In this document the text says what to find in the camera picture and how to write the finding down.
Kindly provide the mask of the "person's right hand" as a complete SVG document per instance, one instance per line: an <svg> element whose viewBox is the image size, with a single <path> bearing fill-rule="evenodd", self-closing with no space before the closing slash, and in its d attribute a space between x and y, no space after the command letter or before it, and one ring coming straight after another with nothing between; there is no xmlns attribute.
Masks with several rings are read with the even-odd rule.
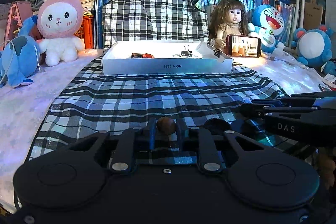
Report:
<svg viewBox="0 0 336 224"><path fill-rule="evenodd" d="M318 148L317 161L320 178L325 188L329 190L335 183L335 148L333 150Z"/></svg>

